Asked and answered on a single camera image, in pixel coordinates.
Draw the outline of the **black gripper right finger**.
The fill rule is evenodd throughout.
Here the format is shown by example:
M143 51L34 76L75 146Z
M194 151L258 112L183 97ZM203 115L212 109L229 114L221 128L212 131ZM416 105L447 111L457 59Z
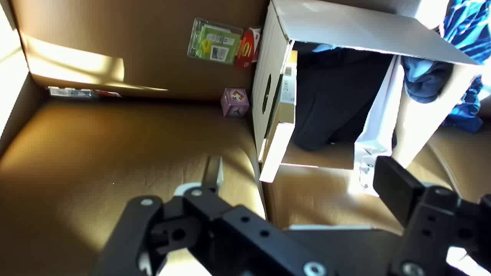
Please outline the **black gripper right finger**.
M464 276L447 263L450 247L491 270L491 195L471 203L447 188L422 184L391 157L376 160L373 188L404 227L390 276Z

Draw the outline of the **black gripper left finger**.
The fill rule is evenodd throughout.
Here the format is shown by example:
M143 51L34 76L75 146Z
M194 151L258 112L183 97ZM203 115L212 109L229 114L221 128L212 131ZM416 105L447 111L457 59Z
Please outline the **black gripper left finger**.
M155 195L128 201L94 276L158 276L167 257L189 252L212 276L329 276L329 264L286 232L218 191L223 160L212 157L197 184L171 201Z

